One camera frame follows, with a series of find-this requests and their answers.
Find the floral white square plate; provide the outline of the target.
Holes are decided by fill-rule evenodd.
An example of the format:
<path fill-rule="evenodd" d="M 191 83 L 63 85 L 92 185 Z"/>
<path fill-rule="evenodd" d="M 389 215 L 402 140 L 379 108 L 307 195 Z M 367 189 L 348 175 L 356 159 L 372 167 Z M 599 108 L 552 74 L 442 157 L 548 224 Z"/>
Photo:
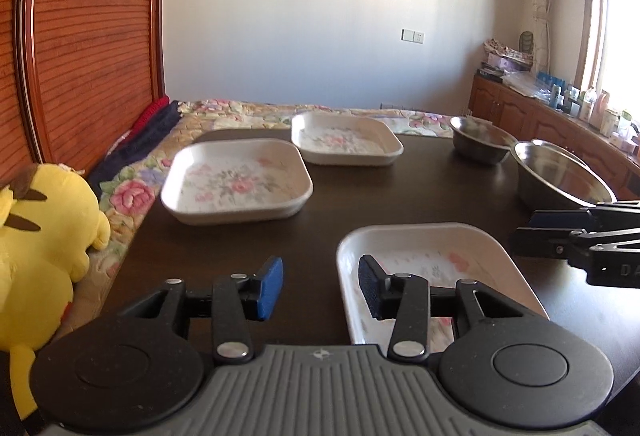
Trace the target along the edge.
<path fill-rule="evenodd" d="M 186 225 L 222 225 L 289 218 L 313 192 L 294 144 L 271 138 L 216 140 L 176 154 L 160 202 Z"/>
<path fill-rule="evenodd" d="M 384 122 L 347 114 L 296 114 L 291 141 L 306 162 L 316 165 L 389 166 L 404 153 Z"/>
<path fill-rule="evenodd" d="M 483 282 L 547 317 L 528 282 L 490 234 L 458 222 L 370 226 L 352 231 L 336 252 L 350 340 L 385 350 L 394 323 L 372 318 L 358 283 L 358 263 L 373 256 L 388 274 L 416 274 L 432 286 L 452 288 L 460 279 Z"/>

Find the large steel bowl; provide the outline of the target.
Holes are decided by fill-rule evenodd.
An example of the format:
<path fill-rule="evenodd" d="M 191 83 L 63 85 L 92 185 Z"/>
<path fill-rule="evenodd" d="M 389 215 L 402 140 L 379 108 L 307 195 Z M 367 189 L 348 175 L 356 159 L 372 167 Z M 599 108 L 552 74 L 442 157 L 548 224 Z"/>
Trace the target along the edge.
<path fill-rule="evenodd" d="M 558 148 L 519 141 L 511 154 L 518 164 L 518 197 L 532 210 L 577 210 L 617 201 L 600 176 Z"/>

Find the wooden sideboard cabinet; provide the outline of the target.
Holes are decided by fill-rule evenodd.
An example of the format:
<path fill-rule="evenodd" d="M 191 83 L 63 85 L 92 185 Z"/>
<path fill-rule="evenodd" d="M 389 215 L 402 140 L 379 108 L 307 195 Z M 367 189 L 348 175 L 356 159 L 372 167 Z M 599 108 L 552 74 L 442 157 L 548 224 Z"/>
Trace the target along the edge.
<path fill-rule="evenodd" d="M 638 160 L 584 123 L 479 75 L 473 78 L 469 111 L 518 140 L 540 139 L 557 144 L 586 162 L 620 200 L 638 198 Z"/>

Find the small steel bowl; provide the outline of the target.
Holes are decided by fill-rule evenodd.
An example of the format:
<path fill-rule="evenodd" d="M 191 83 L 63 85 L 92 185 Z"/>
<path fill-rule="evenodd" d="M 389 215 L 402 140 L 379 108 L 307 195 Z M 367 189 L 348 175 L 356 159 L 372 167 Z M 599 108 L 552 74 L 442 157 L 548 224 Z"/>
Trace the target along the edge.
<path fill-rule="evenodd" d="M 453 116 L 449 119 L 457 154 L 485 165 L 501 164 L 518 140 L 484 118 Z"/>

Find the floral bed quilt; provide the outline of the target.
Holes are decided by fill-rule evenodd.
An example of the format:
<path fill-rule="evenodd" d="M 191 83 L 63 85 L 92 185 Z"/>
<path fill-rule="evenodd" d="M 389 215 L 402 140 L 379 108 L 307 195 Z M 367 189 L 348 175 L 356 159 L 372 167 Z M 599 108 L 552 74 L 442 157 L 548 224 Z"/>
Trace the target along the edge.
<path fill-rule="evenodd" d="M 144 159 L 124 167 L 101 185 L 101 211 L 111 224 L 111 240 L 90 255 L 87 277 L 76 286 L 74 304 L 56 332 L 60 338 L 99 315 L 129 245 L 149 213 L 175 154 L 199 136 L 215 130 L 287 130 L 291 118 L 308 111 L 375 118 L 401 135 L 452 137 L 443 114 L 398 109 L 332 109 L 313 104 L 252 104 L 238 100 L 179 101 L 180 121 Z"/>

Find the dark blue blanket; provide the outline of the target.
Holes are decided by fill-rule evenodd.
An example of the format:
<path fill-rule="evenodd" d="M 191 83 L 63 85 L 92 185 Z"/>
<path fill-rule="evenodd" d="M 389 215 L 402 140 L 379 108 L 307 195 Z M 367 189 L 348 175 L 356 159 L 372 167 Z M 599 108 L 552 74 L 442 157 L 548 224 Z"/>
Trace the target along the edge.
<path fill-rule="evenodd" d="M 87 182 L 99 199 L 104 182 L 113 178 L 126 166 L 144 159 L 178 124 L 181 114 L 178 111 L 179 101 L 170 100 L 170 104 L 152 118 L 142 132 L 134 138 L 125 134 L 123 140 L 93 169 Z"/>

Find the yellow plush toy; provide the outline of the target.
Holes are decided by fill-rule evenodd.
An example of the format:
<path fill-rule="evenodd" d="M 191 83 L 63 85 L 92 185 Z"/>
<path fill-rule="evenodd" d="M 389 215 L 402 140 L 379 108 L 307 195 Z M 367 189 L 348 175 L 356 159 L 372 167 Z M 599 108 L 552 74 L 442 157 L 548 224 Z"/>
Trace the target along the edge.
<path fill-rule="evenodd" d="M 34 164 L 1 189 L 1 349 L 22 420 L 37 409 L 29 388 L 36 351 L 68 314 L 88 248 L 102 251 L 110 237 L 88 182 L 66 166 Z"/>

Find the red pillow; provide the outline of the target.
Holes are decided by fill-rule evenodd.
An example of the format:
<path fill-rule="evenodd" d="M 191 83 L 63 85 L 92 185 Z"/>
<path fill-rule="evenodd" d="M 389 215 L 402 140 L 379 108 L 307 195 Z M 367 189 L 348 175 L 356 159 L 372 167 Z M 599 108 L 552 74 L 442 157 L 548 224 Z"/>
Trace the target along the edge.
<path fill-rule="evenodd" d="M 168 104 L 170 104 L 170 99 L 168 96 L 163 96 L 151 102 L 144 111 L 139 115 L 134 122 L 134 125 L 130 128 L 129 137 L 134 138 L 139 135 L 142 130 L 144 130 L 145 126 L 149 124 L 149 122 L 157 115 L 158 112 L 164 110 Z"/>

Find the white wall socket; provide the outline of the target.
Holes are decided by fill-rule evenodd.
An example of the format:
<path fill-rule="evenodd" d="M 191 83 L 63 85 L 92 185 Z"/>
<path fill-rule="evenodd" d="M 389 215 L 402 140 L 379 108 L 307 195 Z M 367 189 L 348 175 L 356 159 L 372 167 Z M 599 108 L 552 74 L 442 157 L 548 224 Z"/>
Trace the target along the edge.
<path fill-rule="evenodd" d="M 404 42 L 410 42 L 414 44 L 423 44 L 424 43 L 424 33 L 403 29 L 401 31 L 401 39 Z"/>

